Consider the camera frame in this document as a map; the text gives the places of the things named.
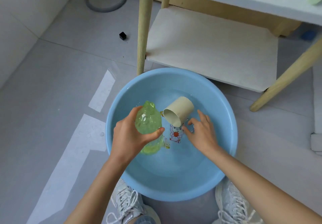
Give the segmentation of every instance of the white table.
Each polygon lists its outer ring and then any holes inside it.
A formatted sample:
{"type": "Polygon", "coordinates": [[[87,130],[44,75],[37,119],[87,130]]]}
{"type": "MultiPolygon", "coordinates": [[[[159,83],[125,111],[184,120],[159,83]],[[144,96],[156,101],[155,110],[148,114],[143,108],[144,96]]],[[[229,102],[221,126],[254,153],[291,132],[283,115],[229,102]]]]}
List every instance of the white table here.
{"type": "MultiPolygon", "coordinates": [[[[311,6],[306,0],[213,1],[322,25],[322,5],[311,6]]],[[[147,59],[264,91],[250,107],[254,112],[322,56],[319,39],[276,79],[278,39],[267,29],[169,7],[169,0],[162,0],[149,32],[152,2],[140,0],[139,4],[138,75],[143,73],[147,59]]]]}

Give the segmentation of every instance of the lower shelf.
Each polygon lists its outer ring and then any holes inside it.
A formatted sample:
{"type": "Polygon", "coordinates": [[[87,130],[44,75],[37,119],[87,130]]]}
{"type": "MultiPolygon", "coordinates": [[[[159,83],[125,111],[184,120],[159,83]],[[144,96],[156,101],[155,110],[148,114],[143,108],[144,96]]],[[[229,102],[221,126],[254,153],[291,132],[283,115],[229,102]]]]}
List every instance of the lower shelf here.
{"type": "Polygon", "coordinates": [[[276,80],[277,49],[268,29],[170,6],[149,31],[147,60],[262,92],[276,80]]]}

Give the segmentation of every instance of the cream cylinder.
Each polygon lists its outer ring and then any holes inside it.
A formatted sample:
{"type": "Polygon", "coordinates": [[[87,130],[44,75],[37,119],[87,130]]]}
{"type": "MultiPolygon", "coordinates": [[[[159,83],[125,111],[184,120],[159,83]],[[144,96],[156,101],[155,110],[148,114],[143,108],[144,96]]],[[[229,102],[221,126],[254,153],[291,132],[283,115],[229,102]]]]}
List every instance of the cream cylinder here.
{"type": "Polygon", "coordinates": [[[168,123],[175,127],[180,127],[193,111],[193,103],[188,98],[182,96],[163,110],[163,116],[168,123]]]}

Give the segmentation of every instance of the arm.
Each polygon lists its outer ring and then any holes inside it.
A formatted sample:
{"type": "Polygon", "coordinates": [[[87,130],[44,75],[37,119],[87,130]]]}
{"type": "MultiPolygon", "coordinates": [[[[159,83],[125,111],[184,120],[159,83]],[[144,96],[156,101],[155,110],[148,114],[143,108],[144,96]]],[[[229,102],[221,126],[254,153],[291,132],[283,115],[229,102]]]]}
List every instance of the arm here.
{"type": "Polygon", "coordinates": [[[322,223],[322,217],[273,185],[224,151],[217,143],[209,116],[198,110],[200,121],[192,118],[195,126],[191,133],[183,128],[191,143],[211,160],[238,188],[247,201],[267,224],[322,223]]]}
{"type": "Polygon", "coordinates": [[[109,159],[65,224],[101,224],[116,183],[128,164],[147,143],[164,132],[163,127],[151,134],[143,135],[137,131],[134,122],[141,108],[133,108],[126,118],[116,124],[109,159]]]}

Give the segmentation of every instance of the jeans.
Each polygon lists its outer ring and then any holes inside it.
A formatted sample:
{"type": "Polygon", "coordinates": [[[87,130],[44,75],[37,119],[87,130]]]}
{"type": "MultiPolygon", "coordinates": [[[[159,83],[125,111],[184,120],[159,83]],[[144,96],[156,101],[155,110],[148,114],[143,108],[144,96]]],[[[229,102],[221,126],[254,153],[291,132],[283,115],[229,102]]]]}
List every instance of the jeans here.
{"type": "Polygon", "coordinates": [[[155,220],[150,216],[141,216],[134,224],[156,224],[155,220]]]}

